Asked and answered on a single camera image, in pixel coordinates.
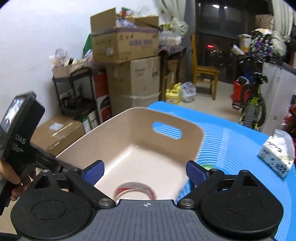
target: person's hand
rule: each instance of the person's hand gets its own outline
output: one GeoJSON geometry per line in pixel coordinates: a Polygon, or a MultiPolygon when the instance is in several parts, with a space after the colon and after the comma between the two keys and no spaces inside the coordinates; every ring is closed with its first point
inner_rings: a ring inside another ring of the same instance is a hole
{"type": "MultiPolygon", "coordinates": [[[[29,176],[34,179],[36,177],[36,171],[33,171],[29,176]]],[[[20,186],[14,188],[11,192],[10,199],[12,201],[16,201],[20,196],[22,196],[24,191],[31,184],[31,179],[29,176],[20,179],[13,168],[5,160],[0,158],[0,179],[4,178],[13,184],[21,183],[20,186]]]]}

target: screw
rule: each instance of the screw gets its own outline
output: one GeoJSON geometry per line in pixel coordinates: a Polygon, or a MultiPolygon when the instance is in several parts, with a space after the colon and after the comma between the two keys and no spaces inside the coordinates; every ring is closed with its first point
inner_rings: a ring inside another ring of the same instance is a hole
{"type": "Polygon", "coordinates": [[[102,198],[101,200],[99,200],[98,202],[101,206],[110,206],[113,203],[113,200],[110,198],[102,198]]]}
{"type": "Polygon", "coordinates": [[[184,198],[180,200],[180,204],[185,207],[190,207],[194,205],[194,201],[190,198],[184,198]]]}

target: blue tablecloth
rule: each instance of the blue tablecloth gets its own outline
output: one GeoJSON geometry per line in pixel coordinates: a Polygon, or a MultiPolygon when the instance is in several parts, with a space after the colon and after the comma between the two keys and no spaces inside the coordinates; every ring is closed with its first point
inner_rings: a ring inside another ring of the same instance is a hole
{"type": "MultiPolygon", "coordinates": [[[[241,169],[251,171],[282,203],[284,217],[275,236],[277,241],[296,240],[292,227],[296,228],[296,171],[293,166],[282,180],[257,154],[268,138],[267,135],[245,128],[225,119],[190,110],[184,107],[156,102],[148,108],[175,115],[200,126],[204,140],[196,157],[198,164],[210,164],[225,174],[237,174],[241,169]]],[[[154,129],[172,137],[180,137],[179,129],[157,123],[154,129]]],[[[189,182],[184,184],[178,199],[190,191],[189,182]]]]}

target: white cabinet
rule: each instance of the white cabinet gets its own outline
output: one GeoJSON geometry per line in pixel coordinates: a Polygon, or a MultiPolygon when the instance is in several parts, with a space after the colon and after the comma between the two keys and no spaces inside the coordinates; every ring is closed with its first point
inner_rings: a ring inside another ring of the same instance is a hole
{"type": "Polygon", "coordinates": [[[285,63],[264,63],[263,73],[268,78],[268,83],[263,83],[261,87],[266,104],[266,119],[259,130],[273,135],[275,128],[282,125],[291,98],[296,94],[296,69],[285,63]]]}

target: wooden chair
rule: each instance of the wooden chair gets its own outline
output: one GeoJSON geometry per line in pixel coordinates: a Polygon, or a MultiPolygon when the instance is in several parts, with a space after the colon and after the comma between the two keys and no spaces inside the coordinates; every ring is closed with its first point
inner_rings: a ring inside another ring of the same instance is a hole
{"type": "Polygon", "coordinates": [[[191,33],[191,53],[192,53],[192,82],[196,84],[197,82],[209,83],[210,84],[210,93],[212,95],[213,100],[216,99],[217,93],[217,83],[218,83],[218,76],[220,71],[214,67],[210,66],[198,66],[197,65],[197,52],[195,46],[195,33],[191,33]]]}

